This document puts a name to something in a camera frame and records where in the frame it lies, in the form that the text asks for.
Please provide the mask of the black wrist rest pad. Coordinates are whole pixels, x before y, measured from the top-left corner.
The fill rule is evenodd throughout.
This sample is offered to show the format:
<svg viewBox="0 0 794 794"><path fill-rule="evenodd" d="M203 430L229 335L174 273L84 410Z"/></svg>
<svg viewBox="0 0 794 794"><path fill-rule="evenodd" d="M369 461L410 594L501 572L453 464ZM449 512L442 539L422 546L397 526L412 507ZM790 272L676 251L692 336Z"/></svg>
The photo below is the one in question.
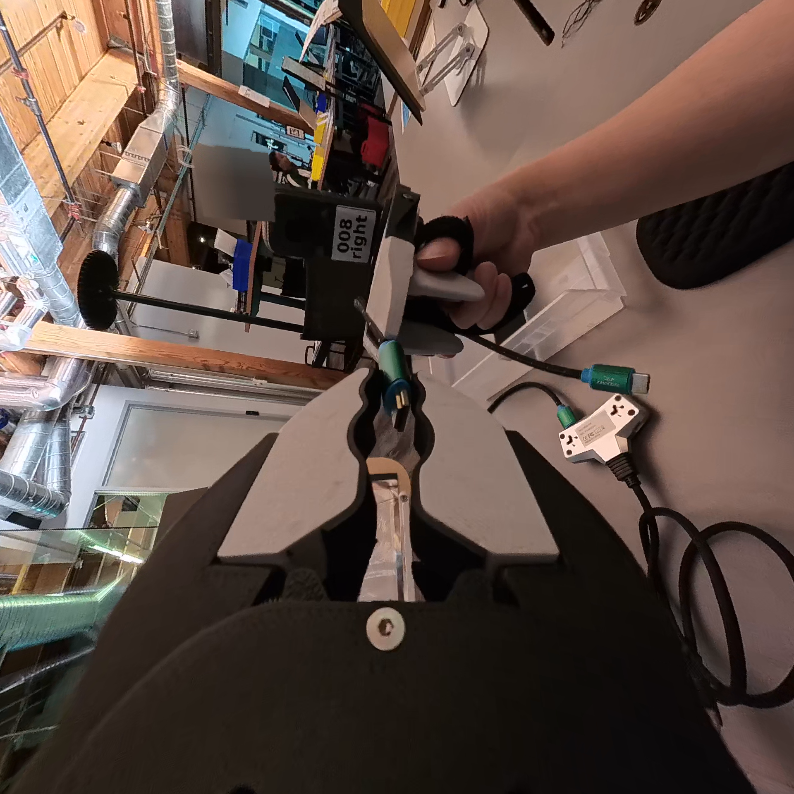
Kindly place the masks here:
<svg viewBox="0 0 794 794"><path fill-rule="evenodd" d="M793 238L793 163L640 218L636 242L661 284L717 283Z"/></svg>

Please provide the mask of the clear plastic bin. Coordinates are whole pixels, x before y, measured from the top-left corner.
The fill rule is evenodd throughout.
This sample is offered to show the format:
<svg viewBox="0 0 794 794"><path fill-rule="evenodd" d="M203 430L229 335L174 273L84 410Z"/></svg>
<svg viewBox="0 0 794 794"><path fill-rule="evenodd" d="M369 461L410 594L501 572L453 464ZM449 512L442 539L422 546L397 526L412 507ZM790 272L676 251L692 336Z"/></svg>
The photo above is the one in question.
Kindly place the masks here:
<svg viewBox="0 0 794 794"><path fill-rule="evenodd" d="M536 290L533 300L495 340L540 361L549 360L624 306L627 293L602 233L541 250L533 256L529 275ZM530 370L469 340L461 353L436 365L451 386L479 402L488 402Z"/></svg>

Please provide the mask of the person's right forearm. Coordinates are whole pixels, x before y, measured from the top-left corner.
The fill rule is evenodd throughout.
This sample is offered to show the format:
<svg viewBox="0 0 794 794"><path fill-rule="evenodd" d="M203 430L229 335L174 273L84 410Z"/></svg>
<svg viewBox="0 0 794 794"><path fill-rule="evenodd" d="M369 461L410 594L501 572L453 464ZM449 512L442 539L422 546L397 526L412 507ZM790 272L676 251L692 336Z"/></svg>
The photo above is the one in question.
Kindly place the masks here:
<svg viewBox="0 0 794 794"><path fill-rule="evenodd" d="M536 249L793 158L793 2L761 2L611 119L532 164Z"/></svg>

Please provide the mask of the black flat bar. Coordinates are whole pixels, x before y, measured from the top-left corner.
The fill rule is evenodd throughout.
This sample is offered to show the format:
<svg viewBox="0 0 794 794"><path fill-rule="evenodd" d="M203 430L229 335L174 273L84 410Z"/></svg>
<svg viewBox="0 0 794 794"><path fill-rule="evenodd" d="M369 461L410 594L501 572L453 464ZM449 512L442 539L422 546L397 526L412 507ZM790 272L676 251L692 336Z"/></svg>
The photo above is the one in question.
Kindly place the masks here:
<svg viewBox="0 0 794 794"><path fill-rule="evenodd" d="M555 38L555 32L550 23L544 18L537 6L532 1L514 1L521 13L540 37L545 46L550 46Z"/></svg>

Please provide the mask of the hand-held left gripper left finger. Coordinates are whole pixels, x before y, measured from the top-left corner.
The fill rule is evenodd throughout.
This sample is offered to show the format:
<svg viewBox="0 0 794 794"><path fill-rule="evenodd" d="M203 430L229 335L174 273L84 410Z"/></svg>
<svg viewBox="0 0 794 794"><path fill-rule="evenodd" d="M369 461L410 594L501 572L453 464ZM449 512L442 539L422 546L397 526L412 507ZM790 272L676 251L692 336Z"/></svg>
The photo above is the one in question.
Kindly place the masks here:
<svg viewBox="0 0 794 794"><path fill-rule="evenodd" d="M218 550L231 564L326 564L322 532L363 505L368 482L364 447L356 440L377 386L361 368L289 419Z"/></svg>

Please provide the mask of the silver ventilation duct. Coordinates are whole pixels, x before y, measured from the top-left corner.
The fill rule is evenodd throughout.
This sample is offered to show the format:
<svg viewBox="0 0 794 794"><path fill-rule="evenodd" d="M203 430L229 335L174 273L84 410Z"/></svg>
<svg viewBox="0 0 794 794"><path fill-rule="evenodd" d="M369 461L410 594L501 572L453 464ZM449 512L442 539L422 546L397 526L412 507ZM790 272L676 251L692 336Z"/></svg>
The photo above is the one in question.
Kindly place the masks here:
<svg viewBox="0 0 794 794"><path fill-rule="evenodd" d="M118 249L128 223L137 209L145 207L162 172L181 99L172 2L156 1L155 8L163 53L157 101L152 114L137 126L111 175L116 192L95 223L92 237L92 251L105 253L114 263L118 263Z"/></svg>
<svg viewBox="0 0 794 794"><path fill-rule="evenodd" d="M2 352L19 352L37 329L85 329L59 266L63 243L10 127L1 120L2 276L16 278L24 301L2 323ZM68 410L90 380L84 360L51 357L40 375L2 372L2 407L22 411L2 455L2 518L60 515L72 493Z"/></svg>

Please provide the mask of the red storage bin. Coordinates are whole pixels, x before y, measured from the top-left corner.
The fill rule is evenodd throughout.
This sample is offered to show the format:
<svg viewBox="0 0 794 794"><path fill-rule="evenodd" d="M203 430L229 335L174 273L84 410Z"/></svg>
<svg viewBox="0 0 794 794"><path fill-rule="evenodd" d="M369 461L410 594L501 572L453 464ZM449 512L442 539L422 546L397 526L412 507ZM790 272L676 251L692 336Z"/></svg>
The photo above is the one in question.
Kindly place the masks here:
<svg viewBox="0 0 794 794"><path fill-rule="evenodd" d="M361 161L375 170L382 169L390 148L392 126L372 115L364 118L364 138L360 146Z"/></svg>

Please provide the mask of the white folding stand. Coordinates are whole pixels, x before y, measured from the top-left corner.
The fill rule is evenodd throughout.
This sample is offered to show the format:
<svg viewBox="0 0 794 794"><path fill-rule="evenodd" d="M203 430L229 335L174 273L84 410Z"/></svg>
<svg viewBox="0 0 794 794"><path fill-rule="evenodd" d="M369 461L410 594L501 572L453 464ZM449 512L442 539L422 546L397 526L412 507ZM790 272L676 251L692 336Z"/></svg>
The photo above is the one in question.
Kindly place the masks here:
<svg viewBox="0 0 794 794"><path fill-rule="evenodd" d="M442 35L430 22L416 65L422 98L443 86L450 105L458 106L488 42L489 28L477 2L463 2L465 18Z"/></svg>

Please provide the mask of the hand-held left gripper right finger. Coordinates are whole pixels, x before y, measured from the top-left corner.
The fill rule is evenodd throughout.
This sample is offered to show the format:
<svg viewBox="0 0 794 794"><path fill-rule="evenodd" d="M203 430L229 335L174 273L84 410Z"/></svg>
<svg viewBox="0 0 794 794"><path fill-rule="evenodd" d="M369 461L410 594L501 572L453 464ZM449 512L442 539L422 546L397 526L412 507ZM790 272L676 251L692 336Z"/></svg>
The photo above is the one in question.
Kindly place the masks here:
<svg viewBox="0 0 794 794"><path fill-rule="evenodd" d="M501 424L426 373L416 393L419 518L487 564L555 562L557 542Z"/></svg>

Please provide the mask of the black disc on pole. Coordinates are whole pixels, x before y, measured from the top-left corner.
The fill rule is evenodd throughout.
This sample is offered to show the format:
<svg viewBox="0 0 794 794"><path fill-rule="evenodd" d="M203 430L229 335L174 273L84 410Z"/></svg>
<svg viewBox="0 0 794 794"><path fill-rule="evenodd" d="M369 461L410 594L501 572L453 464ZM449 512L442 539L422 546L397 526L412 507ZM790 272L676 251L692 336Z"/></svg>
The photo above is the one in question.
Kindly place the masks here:
<svg viewBox="0 0 794 794"><path fill-rule="evenodd" d="M134 303L243 325L257 325L298 334L304 332L304 326L297 323L124 292L117 289L119 283L113 257L103 251L89 252L79 271L76 294L81 317L91 330L108 330L117 319L120 303Z"/></svg>

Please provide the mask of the person's right hand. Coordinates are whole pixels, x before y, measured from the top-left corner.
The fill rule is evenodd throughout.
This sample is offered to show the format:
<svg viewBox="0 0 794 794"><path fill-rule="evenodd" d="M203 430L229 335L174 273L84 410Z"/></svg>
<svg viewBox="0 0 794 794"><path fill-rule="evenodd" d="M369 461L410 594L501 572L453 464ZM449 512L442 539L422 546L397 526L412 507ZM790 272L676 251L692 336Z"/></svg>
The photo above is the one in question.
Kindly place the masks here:
<svg viewBox="0 0 794 794"><path fill-rule="evenodd" d="M491 332L510 323L531 300L534 288L520 289L539 241L533 194L506 176L456 204L451 215L468 220L473 233L467 276L483 290L477 301L442 301L442 311L459 330Z"/></svg>

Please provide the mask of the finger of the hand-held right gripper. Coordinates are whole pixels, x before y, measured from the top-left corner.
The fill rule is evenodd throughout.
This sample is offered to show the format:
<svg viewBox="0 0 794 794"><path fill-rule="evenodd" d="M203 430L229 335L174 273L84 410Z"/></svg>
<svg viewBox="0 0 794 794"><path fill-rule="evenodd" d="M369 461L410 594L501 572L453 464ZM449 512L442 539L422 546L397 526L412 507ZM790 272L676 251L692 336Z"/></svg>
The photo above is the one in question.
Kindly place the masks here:
<svg viewBox="0 0 794 794"><path fill-rule="evenodd" d="M397 338L414 273L414 245L387 237L375 260L367 315L384 338Z"/></svg>

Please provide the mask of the wooden backed instruction board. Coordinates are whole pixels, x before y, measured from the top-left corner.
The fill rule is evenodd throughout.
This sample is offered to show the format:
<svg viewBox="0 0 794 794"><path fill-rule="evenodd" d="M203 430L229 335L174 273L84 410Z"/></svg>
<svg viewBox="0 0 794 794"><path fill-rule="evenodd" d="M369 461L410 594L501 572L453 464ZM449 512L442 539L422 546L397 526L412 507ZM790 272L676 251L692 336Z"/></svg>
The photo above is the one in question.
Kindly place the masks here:
<svg viewBox="0 0 794 794"><path fill-rule="evenodd" d="M422 97L416 61L408 46L377 1L338 1L338 8L394 92L419 125L426 105Z"/></svg>

